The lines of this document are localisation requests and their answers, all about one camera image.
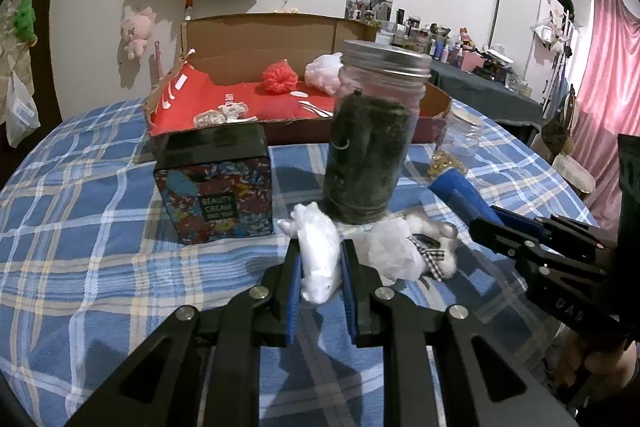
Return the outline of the blue plaid tablecloth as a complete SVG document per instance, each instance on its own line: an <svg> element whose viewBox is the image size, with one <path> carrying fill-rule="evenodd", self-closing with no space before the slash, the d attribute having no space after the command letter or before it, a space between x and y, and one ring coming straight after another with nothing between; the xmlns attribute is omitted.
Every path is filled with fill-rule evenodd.
<svg viewBox="0 0 640 427"><path fill-rule="evenodd" d="M541 157L489 118L468 179L486 202L523 216L596 224ZM319 200L326 144L270 148L273 217ZM424 211L459 229L458 271L400 283L421 306L462 303L538 374L558 323L524 296L505 257L470 242L422 174L433 145L413 145L392 216ZM209 309L257 283L288 238L182 246L153 178L141 101L64 121L1 191L1 372L37 426L63 426L93 389L178 306ZM300 307L293 346L262 350L262 426L383 426L381 349L356 349L342 296Z"/></svg>

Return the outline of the glass jar with dark contents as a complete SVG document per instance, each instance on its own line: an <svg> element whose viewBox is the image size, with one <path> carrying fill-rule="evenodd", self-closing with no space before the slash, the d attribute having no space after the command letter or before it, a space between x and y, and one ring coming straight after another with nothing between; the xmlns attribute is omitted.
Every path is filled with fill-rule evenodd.
<svg viewBox="0 0 640 427"><path fill-rule="evenodd" d="M329 136L322 205L334 220L365 225L386 213L411 144L431 57L347 40Z"/></svg>

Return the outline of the white mesh puff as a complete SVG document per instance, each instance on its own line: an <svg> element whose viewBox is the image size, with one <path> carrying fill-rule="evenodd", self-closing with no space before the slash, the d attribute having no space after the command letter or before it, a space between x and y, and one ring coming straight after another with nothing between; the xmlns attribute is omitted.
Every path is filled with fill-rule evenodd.
<svg viewBox="0 0 640 427"><path fill-rule="evenodd" d="M334 96L341 86L342 67L341 52L320 55L305 67L305 83L308 87Z"/></svg>

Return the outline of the cardboard box with red lining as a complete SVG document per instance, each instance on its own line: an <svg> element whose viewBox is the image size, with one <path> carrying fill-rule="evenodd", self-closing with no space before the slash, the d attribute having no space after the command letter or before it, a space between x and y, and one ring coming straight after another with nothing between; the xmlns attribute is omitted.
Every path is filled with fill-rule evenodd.
<svg viewBox="0 0 640 427"><path fill-rule="evenodd" d="M375 30L307 14L238 14L183 23L181 56L146 98L154 146L211 124L262 124L271 145L328 139L347 40Z"/></svg>

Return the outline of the white plastic soft item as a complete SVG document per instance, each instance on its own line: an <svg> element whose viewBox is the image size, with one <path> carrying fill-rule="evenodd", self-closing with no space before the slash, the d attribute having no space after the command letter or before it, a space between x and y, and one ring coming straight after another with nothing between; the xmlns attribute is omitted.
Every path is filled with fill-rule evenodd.
<svg viewBox="0 0 640 427"><path fill-rule="evenodd" d="M297 239L302 258L300 295L311 306L327 303L341 287L341 236L316 202L294 206L288 219L277 221L290 239Z"/></svg>

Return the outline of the green plush on door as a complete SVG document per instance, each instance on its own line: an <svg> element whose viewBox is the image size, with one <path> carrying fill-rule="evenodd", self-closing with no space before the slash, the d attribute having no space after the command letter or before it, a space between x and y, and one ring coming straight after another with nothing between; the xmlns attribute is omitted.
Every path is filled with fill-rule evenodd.
<svg viewBox="0 0 640 427"><path fill-rule="evenodd" d="M29 46L34 46L38 41L35 33L35 21L36 14L32 7L32 0L22 0L14 14L14 35Z"/></svg>

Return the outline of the cream crocheted scrunchie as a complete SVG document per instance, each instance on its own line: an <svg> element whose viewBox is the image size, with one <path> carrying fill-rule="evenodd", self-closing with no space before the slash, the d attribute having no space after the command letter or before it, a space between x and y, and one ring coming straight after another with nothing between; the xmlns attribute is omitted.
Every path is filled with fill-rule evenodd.
<svg viewBox="0 0 640 427"><path fill-rule="evenodd" d="M242 102L232 102L219 105L216 109L196 115L193 118L195 128L208 128L218 124L230 124L244 119L248 106Z"/></svg>

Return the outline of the red mesh puff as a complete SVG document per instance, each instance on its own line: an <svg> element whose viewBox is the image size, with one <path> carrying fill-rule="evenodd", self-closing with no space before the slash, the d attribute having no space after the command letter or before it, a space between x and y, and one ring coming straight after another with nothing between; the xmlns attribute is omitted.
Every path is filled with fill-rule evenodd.
<svg viewBox="0 0 640 427"><path fill-rule="evenodd" d="M262 89L269 94L285 94L296 90L298 75L287 60L277 61L262 72Z"/></svg>

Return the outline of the white plastic bag on door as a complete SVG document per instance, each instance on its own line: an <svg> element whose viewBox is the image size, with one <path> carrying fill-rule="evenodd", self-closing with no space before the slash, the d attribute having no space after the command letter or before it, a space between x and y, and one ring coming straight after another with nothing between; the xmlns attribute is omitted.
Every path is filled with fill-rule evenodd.
<svg viewBox="0 0 640 427"><path fill-rule="evenodd" d="M12 72L6 95L6 139L9 146L17 148L24 139L40 127L37 106L32 95Z"/></svg>

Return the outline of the pink plush on wall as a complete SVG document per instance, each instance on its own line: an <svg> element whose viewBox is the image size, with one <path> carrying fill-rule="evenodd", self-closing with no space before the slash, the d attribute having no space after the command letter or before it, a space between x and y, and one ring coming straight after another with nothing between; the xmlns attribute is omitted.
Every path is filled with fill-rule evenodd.
<svg viewBox="0 0 640 427"><path fill-rule="evenodd" d="M128 60L139 60L146 50L152 37L156 13L148 6L142 11L135 12L120 24L124 51Z"/></svg>

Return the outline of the crumpled white plastic wrap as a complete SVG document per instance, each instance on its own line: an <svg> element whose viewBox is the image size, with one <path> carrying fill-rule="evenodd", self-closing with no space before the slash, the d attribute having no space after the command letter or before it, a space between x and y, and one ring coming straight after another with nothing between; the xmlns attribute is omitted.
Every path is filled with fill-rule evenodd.
<svg viewBox="0 0 640 427"><path fill-rule="evenodd" d="M425 271L425 261L405 219L394 218L375 223L367 233L367 259L386 285L398 280L415 282Z"/></svg>

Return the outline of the white fluffy plush toy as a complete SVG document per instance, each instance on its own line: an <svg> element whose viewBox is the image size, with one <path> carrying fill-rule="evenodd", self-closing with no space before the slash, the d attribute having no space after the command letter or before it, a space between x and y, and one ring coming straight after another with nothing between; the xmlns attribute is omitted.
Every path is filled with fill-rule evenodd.
<svg viewBox="0 0 640 427"><path fill-rule="evenodd" d="M408 239L423 258L426 272L436 281L451 279L457 271L457 227L422 213L409 213L405 221L410 231Z"/></svg>

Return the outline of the dark cloth covered table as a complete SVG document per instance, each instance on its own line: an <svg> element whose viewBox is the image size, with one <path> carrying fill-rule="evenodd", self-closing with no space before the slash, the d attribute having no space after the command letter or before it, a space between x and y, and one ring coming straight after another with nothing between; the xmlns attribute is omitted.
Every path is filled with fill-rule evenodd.
<svg viewBox="0 0 640 427"><path fill-rule="evenodd" d="M451 98L478 110L497 124L504 122L541 130L541 106L497 81L486 80L439 61L431 62L431 80Z"/></svg>

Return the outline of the glass jar with gold beads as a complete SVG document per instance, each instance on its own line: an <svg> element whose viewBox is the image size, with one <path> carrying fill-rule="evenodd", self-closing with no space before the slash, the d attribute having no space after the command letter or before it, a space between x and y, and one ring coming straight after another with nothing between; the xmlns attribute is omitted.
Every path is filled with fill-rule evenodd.
<svg viewBox="0 0 640 427"><path fill-rule="evenodd" d="M445 132L438 141L427 170L427 178L435 180L447 170L465 176L480 146L484 122L464 108L454 107L446 118Z"/></svg>

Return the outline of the colourful beauty cream tin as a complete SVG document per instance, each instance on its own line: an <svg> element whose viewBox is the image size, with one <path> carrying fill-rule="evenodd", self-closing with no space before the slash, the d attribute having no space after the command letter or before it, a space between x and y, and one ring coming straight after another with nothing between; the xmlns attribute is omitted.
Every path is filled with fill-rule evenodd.
<svg viewBox="0 0 640 427"><path fill-rule="evenodd" d="M173 133L156 154L153 176L183 244L273 231L271 161L260 124Z"/></svg>

